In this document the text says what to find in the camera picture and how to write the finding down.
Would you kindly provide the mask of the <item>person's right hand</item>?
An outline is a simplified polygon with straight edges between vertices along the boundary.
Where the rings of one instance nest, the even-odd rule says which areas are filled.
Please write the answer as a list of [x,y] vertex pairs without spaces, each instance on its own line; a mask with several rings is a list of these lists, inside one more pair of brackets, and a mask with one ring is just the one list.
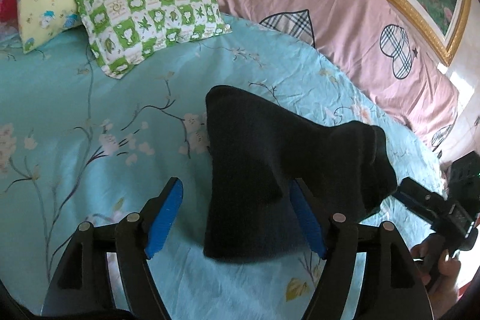
[[[420,244],[413,246],[413,258],[423,262],[436,260],[439,276],[433,287],[428,289],[434,319],[479,319],[479,271],[460,296],[457,280],[461,272],[461,261],[445,249],[441,255],[431,255],[431,247],[436,246],[437,234],[428,235]],[[425,286],[431,282],[431,272],[425,264],[417,264],[418,274]]]

